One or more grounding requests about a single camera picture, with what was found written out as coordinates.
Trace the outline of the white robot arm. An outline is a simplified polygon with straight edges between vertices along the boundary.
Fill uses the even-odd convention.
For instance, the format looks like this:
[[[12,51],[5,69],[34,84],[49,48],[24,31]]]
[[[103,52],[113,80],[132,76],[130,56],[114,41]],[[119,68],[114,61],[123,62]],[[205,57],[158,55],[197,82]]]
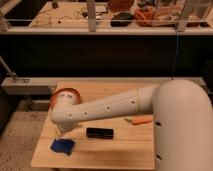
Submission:
[[[62,89],[50,106],[62,133],[84,121],[151,113],[155,171],[213,171],[213,105],[192,81],[170,80],[87,103],[77,90]]]

